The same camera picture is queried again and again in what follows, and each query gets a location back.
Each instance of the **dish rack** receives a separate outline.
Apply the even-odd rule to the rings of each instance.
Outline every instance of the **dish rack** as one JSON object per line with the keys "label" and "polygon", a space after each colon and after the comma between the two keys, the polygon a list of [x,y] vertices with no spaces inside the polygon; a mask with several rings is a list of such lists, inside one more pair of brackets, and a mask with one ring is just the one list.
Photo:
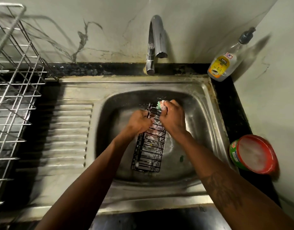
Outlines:
{"label": "dish rack", "polygon": [[139,172],[159,172],[161,167],[166,130],[160,122],[161,111],[148,105],[148,118],[152,126],[138,135],[131,168]]}
{"label": "dish rack", "polygon": [[16,149],[25,141],[23,130],[31,125],[30,111],[50,69],[20,21],[25,11],[22,4],[0,3],[0,205],[12,162],[19,159]]}

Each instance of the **chrome faucet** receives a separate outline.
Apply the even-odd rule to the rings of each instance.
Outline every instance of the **chrome faucet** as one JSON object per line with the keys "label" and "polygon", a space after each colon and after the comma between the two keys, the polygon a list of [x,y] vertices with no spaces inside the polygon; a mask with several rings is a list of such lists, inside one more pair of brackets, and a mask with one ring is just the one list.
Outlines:
{"label": "chrome faucet", "polygon": [[148,52],[146,58],[146,72],[153,75],[154,56],[157,58],[166,58],[166,39],[162,19],[159,15],[151,18],[149,26]]}

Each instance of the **plastic bottle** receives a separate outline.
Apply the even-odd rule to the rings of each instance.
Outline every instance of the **plastic bottle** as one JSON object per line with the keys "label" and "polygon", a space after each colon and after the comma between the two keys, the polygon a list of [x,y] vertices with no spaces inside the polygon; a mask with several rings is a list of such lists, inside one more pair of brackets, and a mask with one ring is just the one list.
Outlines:
{"label": "plastic bottle", "polygon": [[237,44],[222,49],[212,61],[208,75],[216,81],[223,81],[230,76],[244,59],[247,44],[255,31],[254,27],[250,27],[248,31],[243,32]]}

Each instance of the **arm tattoo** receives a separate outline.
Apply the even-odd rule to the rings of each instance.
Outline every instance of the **arm tattoo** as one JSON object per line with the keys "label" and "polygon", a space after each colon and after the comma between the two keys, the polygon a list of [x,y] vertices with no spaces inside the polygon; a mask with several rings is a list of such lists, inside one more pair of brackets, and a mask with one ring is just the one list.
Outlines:
{"label": "arm tattoo", "polygon": [[214,172],[210,176],[202,178],[201,182],[220,212],[228,205],[233,205],[235,209],[243,205],[237,187],[225,185],[226,181],[219,172]]}

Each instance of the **bottle cap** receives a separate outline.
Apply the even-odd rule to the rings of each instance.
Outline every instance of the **bottle cap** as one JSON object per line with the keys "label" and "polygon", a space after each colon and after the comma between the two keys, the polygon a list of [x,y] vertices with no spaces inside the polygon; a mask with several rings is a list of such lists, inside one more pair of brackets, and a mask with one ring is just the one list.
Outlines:
{"label": "bottle cap", "polygon": [[239,42],[241,44],[248,44],[253,37],[253,32],[255,31],[256,29],[254,27],[250,27],[248,31],[244,31],[239,38]]}

